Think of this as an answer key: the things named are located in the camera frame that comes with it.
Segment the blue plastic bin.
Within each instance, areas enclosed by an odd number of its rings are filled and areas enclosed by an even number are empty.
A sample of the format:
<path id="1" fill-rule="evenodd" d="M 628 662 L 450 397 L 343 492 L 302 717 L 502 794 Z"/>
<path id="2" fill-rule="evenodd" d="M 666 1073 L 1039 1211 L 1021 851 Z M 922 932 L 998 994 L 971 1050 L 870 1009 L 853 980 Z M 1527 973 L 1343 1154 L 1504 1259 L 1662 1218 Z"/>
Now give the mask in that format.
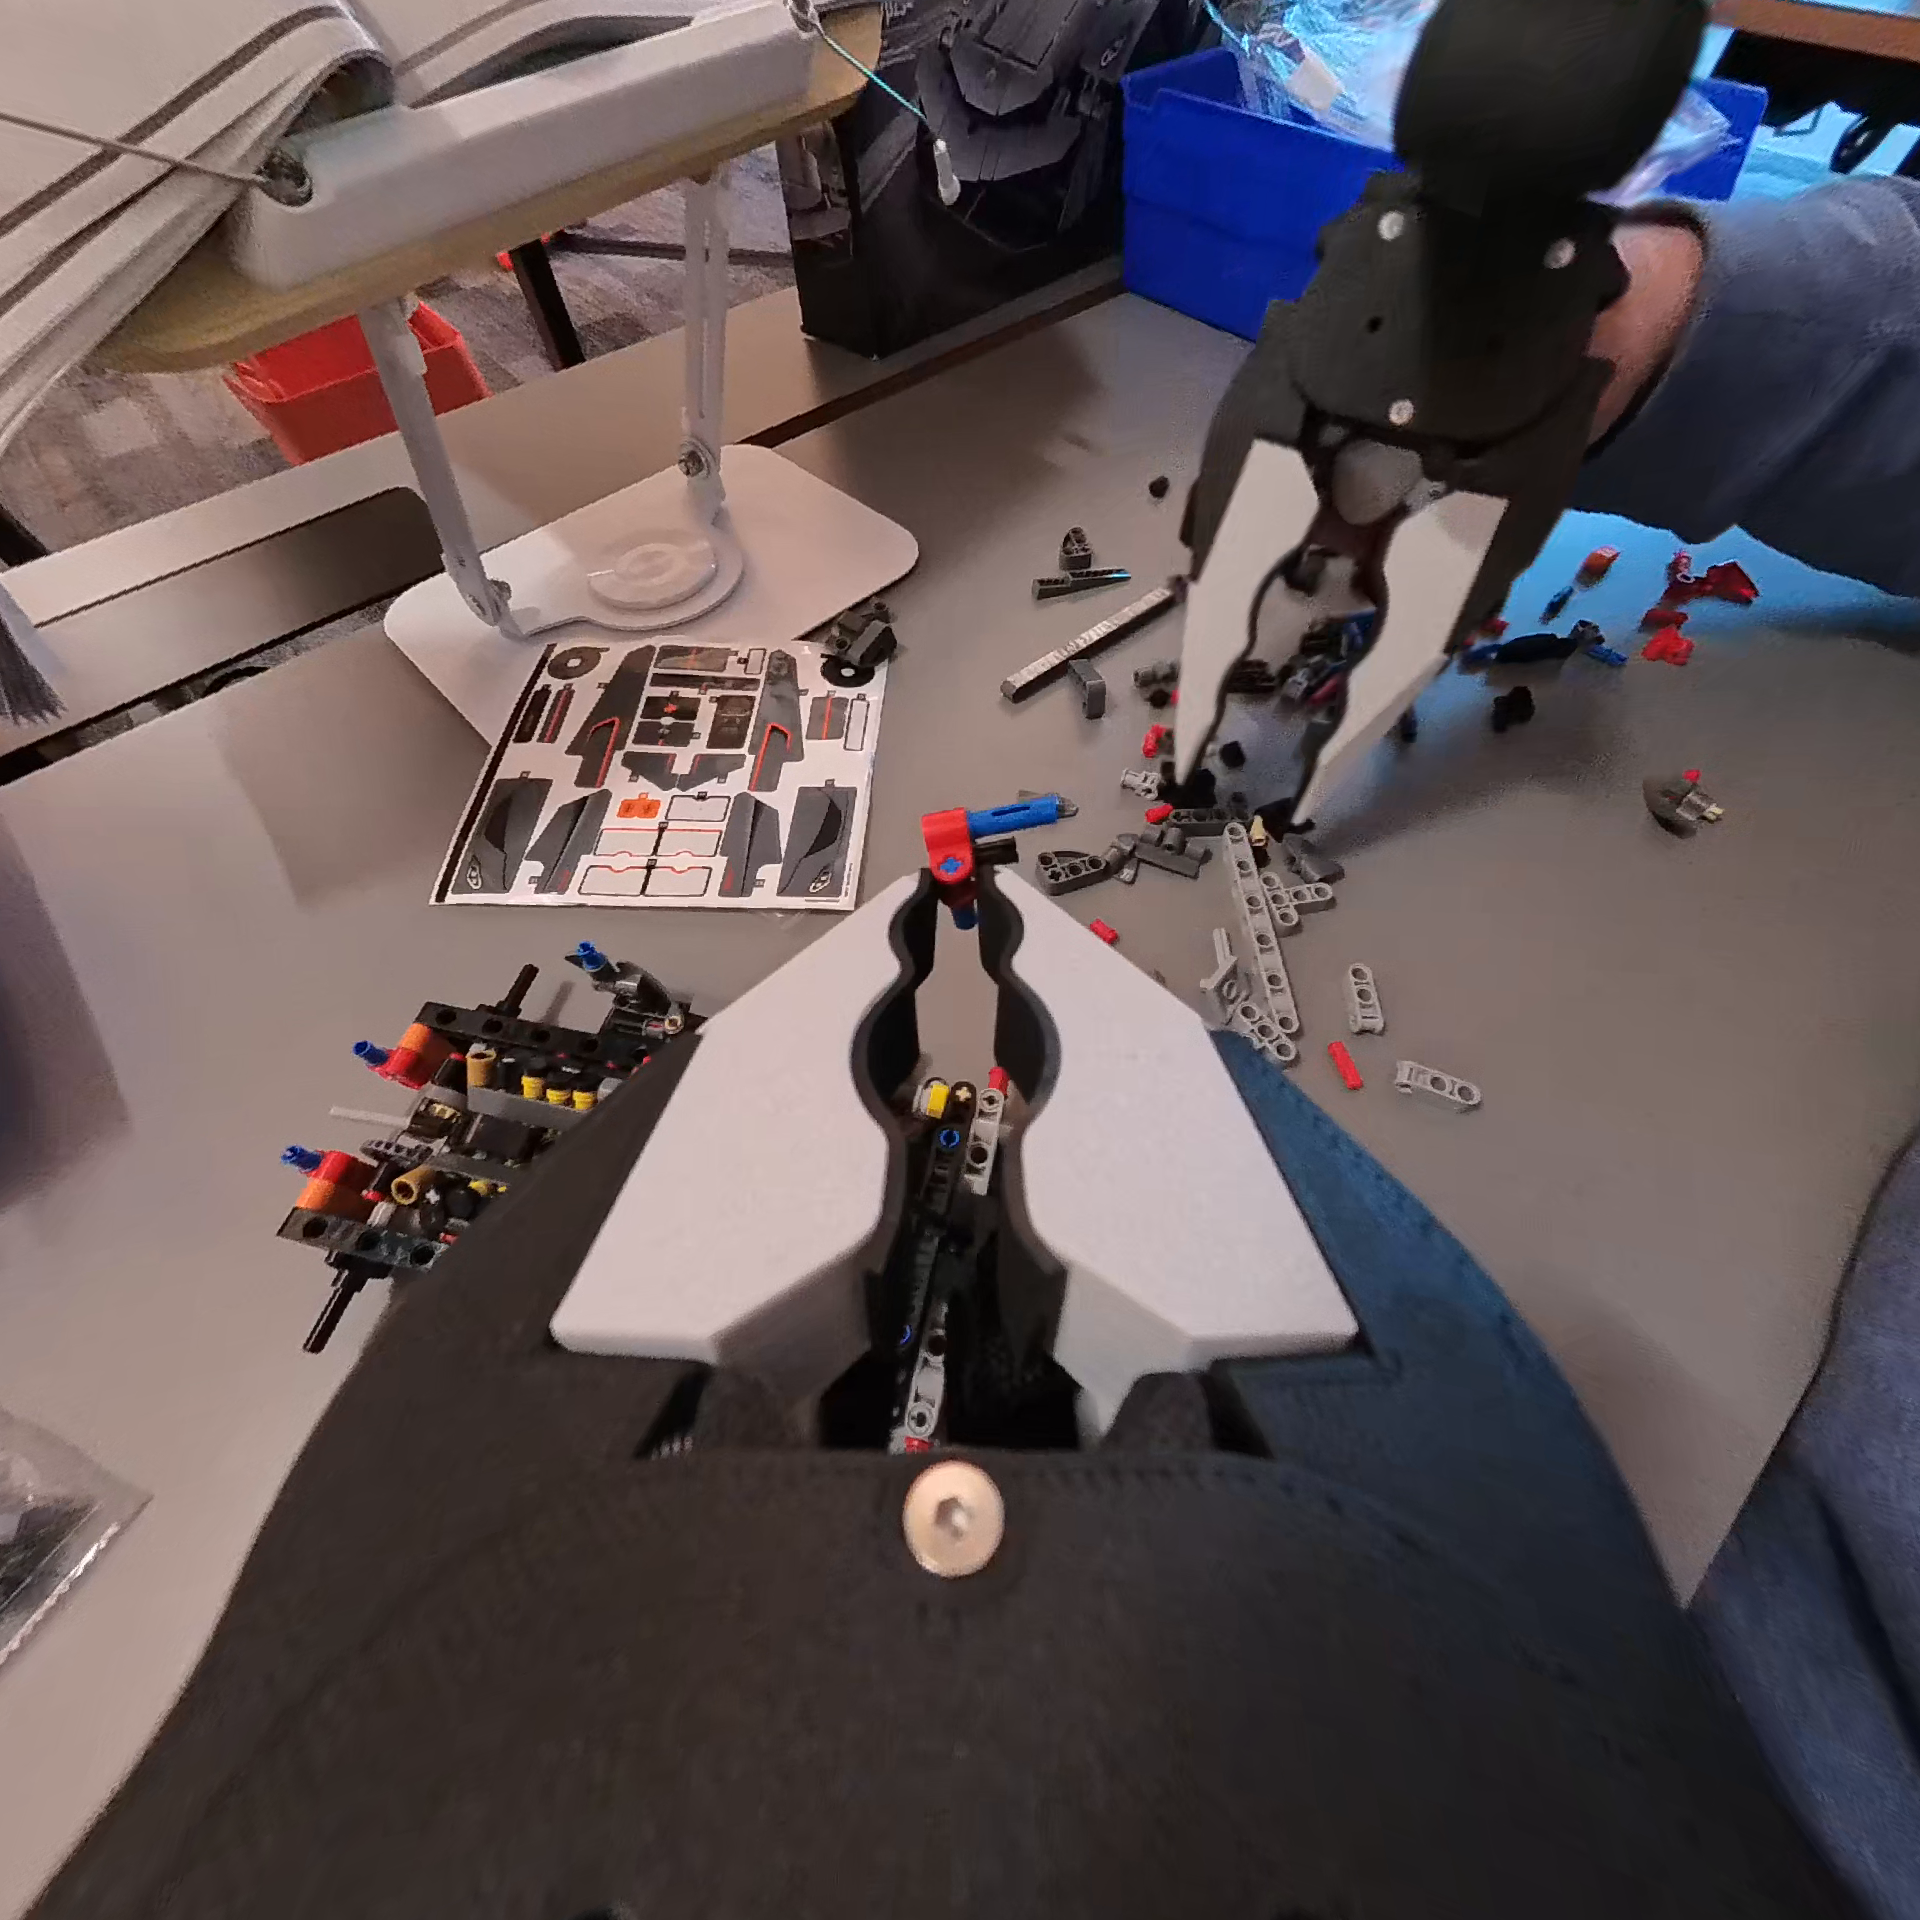
<path id="1" fill-rule="evenodd" d="M 1445 208 L 1533 217 L 1535 249 L 1586 213 L 1723 204 L 1766 94 L 1691 80 L 1701 18 L 1701 5 L 1437 5 L 1391 152 L 1245 109 L 1223 43 L 1148 69 L 1122 86 L 1127 289 L 1252 339 L 1306 290 L 1324 228 L 1404 160 Z"/>

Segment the person's right hand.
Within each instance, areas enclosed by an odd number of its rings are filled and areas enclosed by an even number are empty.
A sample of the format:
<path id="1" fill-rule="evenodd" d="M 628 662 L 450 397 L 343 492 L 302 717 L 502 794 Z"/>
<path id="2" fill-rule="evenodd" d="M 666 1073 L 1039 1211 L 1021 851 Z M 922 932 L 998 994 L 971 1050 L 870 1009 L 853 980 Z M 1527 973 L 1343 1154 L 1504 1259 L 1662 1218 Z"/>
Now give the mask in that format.
<path id="1" fill-rule="evenodd" d="M 1614 249 L 1622 290 L 1598 314 L 1588 341 L 1588 356 L 1608 372 L 1596 404 L 1590 446 L 1629 418 L 1663 377 L 1688 330 L 1706 265 L 1702 228 L 1670 208 L 1620 221 Z"/>

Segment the pile of loose lego pieces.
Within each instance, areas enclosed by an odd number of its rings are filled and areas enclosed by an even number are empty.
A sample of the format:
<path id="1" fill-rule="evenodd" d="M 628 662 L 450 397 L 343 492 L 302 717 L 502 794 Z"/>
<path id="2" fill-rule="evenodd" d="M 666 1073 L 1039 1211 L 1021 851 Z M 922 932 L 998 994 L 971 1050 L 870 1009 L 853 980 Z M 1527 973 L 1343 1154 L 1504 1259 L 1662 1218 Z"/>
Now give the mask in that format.
<path id="1" fill-rule="evenodd" d="M 1542 608 L 1540 632 L 1516 633 L 1495 618 L 1488 621 L 1483 635 L 1456 659 L 1461 673 L 1499 684 L 1490 707 L 1493 732 L 1504 734 L 1518 730 L 1533 715 L 1533 690 L 1524 682 L 1530 668 L 1559 670 L 1573 657 L 1592 659 L 1603 666 L 1620 666 L 1626 661 L 1605 641 L 1600 627 L 1586 618 L 1567 632 L 1554 629 L 1581 592 L 1605 580 L 1616 561 L 1619 552 L 1614 545 L 1596 547 L 1583 556 L 1567 585 Z M 1334 694 L 1343 690 L 1346 670 L 1360 659 L 1360 641 L 1368 633 L 1368 621 L 1366 614 L 1336 621 L 1332 641 L 1328 645 L 1315 645 L 1306 668 L 1290 668 L 1280 674 L 1260 661 L 1240 662 L 1231 673 L 1231 697 L 1250 700 L 1258 692 L 1277 689 L 1287 692 L 1284 715 L 1303 717 L 1309 724 L 1330 720 Z M 1143 763 L 1132 768 L 1122 779 L 1132 794 L 1148 801 L 1148 817 L 1139 833 L 1117 833 L 1111 845 L 1098 856 L 1069 848 L 1044 848 L 1035 852 L 1035 880 L 1044 893 L 1068 896 L 1104 880 L 1132 880 L 1143 865 L 1158 867 L 1166 874 L 1198 874 L 1228 820 L 1248 825 L 1258 817 L 1254 804 L 1239 788 L 1218 784 L 1212 770 L 1200 773 L 1195 803 L 1184 804 L 1174 801 L 1171 795 L 1174 787 L 1171 753 L 1173 730 L 1162 724 L 1152 726 L 1143 736 Z"/>

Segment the sticker sheet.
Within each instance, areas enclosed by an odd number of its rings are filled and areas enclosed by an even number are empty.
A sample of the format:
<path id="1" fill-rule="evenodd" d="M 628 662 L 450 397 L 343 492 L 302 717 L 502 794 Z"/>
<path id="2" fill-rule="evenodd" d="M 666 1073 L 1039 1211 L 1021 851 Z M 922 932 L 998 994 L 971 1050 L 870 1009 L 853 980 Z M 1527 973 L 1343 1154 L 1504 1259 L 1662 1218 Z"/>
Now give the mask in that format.
<path id="1" fill-rule="evenodd" d="M 805 641 L 547 645 L 431 902 L 851 909 L 892 666 Z"/>

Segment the red lego claw piece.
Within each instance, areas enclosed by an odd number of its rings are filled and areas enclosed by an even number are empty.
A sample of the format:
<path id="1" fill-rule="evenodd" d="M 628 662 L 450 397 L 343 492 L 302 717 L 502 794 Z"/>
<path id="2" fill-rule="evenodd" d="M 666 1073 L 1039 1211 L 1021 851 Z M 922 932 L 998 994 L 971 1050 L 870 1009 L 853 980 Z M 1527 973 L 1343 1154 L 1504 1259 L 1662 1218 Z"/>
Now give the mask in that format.
<path id="1" fill-rule="evenodd" d="M 1662 666 L 1684 666 L 1696 641 L 1688 635 L 1691 608 L 1727 606 L 1754 608 L 1760 589 L 1743 568 L 1735 561 L 1720 561 L 1706 570 L 1694 570 L 1691 556 L 1675 552 L 1663 576 L 1663 589 L 1654 604 L 1640 614 L 1644 645 L 1639 657 Z"/>

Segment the clear plastic bag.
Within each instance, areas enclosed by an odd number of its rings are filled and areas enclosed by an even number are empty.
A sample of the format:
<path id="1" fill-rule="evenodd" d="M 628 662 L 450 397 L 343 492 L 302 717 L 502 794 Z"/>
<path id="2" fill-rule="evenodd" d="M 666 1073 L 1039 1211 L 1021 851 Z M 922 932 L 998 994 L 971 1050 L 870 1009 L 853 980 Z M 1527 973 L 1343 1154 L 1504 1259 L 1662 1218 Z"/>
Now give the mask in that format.
<path id="1" fill-rule="evenodd" d="M 1204 3 L 1240 104 L 1379 153 L 1395 147 L 1407 62 L 1436 3 Z"/>

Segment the person's right forearm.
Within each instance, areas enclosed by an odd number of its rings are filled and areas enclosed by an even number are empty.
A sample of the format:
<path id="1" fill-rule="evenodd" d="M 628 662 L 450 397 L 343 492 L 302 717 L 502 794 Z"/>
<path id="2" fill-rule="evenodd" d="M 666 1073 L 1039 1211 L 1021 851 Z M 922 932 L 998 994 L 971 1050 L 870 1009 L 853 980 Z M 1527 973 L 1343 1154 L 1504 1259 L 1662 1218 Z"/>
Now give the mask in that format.
<path id="1" fill-rule="evenodd" d="M 1702 228 L 1683 344 L 1588 456 L 1573 507 L 1687 541 L 1742 531 L 1880 592 L 1918 595 L 1918 182 L 1667 210 Z"/>

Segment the white book stand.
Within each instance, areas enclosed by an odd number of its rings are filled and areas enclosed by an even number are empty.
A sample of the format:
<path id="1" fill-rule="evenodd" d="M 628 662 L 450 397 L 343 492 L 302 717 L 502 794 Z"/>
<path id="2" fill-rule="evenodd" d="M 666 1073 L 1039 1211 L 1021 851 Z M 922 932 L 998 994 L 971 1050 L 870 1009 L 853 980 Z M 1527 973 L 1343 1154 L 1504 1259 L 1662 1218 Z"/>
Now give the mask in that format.
<path id="1" fill-rule="evenodd" d="M 818 5 L 320 5 L 346 72 L 299 80 L 267 182 L 109 339 L 132 365 L 196 365 L 363 316 L 443 573 L 389 641 L 480 732 L 541 641 L 791 642 L 898 584 L 916 540 L 755 449 L 728 449 L 728 163 L 855 99 L 878 11 Z M 412 296 L 471 257 L 683 188 L 683 397 L 661 470 L 492 545 L 472 526 L 424 374 Z"/>

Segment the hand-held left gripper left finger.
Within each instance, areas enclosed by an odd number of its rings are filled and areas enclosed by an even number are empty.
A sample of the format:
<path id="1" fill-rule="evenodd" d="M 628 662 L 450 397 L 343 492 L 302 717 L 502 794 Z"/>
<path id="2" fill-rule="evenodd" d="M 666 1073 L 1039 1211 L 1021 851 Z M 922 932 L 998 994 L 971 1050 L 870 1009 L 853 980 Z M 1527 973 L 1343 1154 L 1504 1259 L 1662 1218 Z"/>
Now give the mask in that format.
<path id="1" fill-rule="evenodd" d="M 909 874 L 707 1021 L 552 1309 L 560 1349 L 744 1376 L 816 1440 L 875 1340 L 926 976 Z"/>

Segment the light grey lego beam frame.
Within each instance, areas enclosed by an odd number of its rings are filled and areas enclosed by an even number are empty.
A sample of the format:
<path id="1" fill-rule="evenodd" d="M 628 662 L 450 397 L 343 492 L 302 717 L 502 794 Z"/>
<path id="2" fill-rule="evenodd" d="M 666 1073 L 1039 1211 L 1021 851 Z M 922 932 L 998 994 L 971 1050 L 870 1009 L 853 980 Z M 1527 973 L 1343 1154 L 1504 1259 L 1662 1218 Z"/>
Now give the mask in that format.
<path id="1" fill-rule="evenodd" d="M 1200 994 L 1216 1029 L 1240 1035 L 1271 1065 L 1293 1068 L 1306 1024 L 1284 946 L 1300 914 L 1290 886 L 1260 867 L 1245 824 L 1223 825 L 1216 865 L 1228 884 L 1228 918 L 1213 929 L 1213 968 Z"/>

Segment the lego car chassis model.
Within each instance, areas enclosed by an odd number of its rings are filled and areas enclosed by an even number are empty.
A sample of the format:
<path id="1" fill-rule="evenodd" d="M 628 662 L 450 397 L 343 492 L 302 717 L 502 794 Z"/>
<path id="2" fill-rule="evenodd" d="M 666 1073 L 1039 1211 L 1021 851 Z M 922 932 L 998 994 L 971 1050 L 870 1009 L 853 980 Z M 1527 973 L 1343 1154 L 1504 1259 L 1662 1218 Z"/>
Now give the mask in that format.
<path id="1" fill-rule="evenodd" d="M 280 1150 L 299 1192 L 277 1238 L 320 1257 L 326 1297 L 302 1353 L 323 1355 L 370 1288 L 403 1284 L 443 1265 L 501 1211 L 511 1189 L 636 1082 L 666 1045 L 708 1020 L 656 973 L 591 941 L 566 953 L 602 1016 L 536 1020 L 539 968 L 472 1004 L 429 998 L 392 1045 L 362 1040 L 354 1058 L 391 1093 L 387 1114 L 333 1112 L 363 1137 L 349 1146 Z M 896 1100 L 906 1122 L 907 1210 L 875 1281 L 872 1358 L 827 1394 L 830 1444 L 879 1444 L 924 1457 L 954 1440 L 968 1393 L 982 1421 L 1012 1390 L 995 1376 L 987 1309 L 979 1300 L 987 1205 L 1012 1115 L 1012 1076 L 918 1069 Z"/>

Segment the clear bag of lego pieces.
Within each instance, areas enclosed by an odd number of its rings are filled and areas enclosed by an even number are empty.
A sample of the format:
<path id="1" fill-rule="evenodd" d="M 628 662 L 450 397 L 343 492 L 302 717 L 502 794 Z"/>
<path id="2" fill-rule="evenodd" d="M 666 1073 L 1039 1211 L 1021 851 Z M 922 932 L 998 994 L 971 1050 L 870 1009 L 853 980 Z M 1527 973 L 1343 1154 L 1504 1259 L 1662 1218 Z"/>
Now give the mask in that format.
<path id="1" fill-rule="evenodd" d="M 2 1662 L 15 1657 L 151 1496 L 2 1413 Z"/>

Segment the long dark grey lego beam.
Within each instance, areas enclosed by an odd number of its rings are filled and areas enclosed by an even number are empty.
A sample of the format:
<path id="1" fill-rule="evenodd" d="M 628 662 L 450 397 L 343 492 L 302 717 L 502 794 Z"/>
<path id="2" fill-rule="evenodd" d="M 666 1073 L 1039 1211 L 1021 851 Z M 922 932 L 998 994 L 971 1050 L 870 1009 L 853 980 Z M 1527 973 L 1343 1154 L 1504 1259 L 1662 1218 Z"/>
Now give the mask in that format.
<path id="1" fill-rule="evenodd" d="M 1005 676 L 998 684 L 1000 700 L 1008 705 L 1021 705 L 1031 700 L 1038 690 L 1062 676 L 1072 666 L 1090 661 L 1108 648 L 1117 645 L 1119 641 L 1127 641 L 1133 633 L 1148 629 L 1166 613 L 1180 608 L 1184 600 L 1186 584 L 1166 584 L 1162 587 L 1154 587 L 1152 592 L 1140 595 L 1125 608 L 1102 618 L 1098 625 L 1075 635 L 1069 642 L 1044 651 L 1039 659 L 1021 666 L 1014 674 Z"/>

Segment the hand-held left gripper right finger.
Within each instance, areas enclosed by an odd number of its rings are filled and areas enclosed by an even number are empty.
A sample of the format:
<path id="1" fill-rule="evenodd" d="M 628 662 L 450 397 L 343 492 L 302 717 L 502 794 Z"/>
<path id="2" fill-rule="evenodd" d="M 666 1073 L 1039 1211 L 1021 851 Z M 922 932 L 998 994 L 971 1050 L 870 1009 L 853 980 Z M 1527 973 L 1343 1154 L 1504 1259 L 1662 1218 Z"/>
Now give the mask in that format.
<path id="1" fill-rule="evenodd" d="M 1262 1058 L 1018 874 L 981 882 L 981 963 L 1023 1100 L 1000 1297 L 1082 1433 L 1148 1376 L 1343 1353 L 1355 1312 L 1231 1074 Z"/>

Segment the black lego set box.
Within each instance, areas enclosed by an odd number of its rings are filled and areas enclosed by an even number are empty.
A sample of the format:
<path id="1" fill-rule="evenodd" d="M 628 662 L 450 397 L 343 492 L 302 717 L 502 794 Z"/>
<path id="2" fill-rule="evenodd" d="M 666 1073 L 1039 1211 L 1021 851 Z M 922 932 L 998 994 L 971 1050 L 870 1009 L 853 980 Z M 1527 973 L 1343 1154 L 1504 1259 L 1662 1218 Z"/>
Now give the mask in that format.
<path id="1" fill-rule="evenodd" d="M 1119 85 L 1186 5 L 890 3 L 856 101 L 778 141 L 806 337 L 869 358 L 1116 251 Z"/>

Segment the instruction booklet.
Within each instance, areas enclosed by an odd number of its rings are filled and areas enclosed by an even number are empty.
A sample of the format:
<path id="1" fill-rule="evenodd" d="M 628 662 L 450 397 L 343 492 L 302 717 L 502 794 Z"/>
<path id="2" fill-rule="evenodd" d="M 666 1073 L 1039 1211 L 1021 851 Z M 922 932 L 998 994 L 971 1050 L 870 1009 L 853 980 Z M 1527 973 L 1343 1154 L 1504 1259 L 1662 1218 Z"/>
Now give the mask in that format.
<path id="1" fill-rule="evenodd" d="M 291 290 L 798 99 L 808 59 L 789 5 L 5 5 L 5 440 L 214 224 Z"/>

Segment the red plastic bin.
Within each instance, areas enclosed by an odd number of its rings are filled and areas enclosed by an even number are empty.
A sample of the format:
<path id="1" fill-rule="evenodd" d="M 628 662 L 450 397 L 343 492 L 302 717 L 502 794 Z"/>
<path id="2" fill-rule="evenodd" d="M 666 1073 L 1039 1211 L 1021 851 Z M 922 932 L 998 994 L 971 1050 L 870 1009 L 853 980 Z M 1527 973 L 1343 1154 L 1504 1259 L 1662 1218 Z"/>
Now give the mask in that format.
<path id="1" fill-rule="evenodd" d="M 407 325 L 422 349 L 434 414 L 488 397 L 488 384 L 456 326 L 422 302 L 412 304 Z M 396 430 L 365 333 L 354 318 L 229 364 L 223 386 L 287 464 L 314 464 Z"/>

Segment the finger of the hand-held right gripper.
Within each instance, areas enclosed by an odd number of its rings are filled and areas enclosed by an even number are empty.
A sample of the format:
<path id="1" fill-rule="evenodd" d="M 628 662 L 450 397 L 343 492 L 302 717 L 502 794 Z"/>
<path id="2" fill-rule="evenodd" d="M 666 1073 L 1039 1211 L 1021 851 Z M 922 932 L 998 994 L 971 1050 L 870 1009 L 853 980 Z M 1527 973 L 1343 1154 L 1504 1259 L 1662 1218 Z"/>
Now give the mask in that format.
<path id="1" fill-rule="evenodd" d="M 1355 762 L 1437 674 L 1504 515 L 1506 500 L 1496 496 L 1450 493 L 1391 533 L 1374 642 L 1351 670 L 1336 724 L 1287 804 L 1293 825 L 1319 818 Z"/>
<path id="2" fill-rule="evenodd" d="M 1174 777 L 1198 770 L 1213 734 L 1228 676 L 1254 642 L 1268 579 L 1309 533 L 1319 493 L 1300 450 L 1258 440 L 1239 469 L 1207 557 L 1189 585 Z"/>

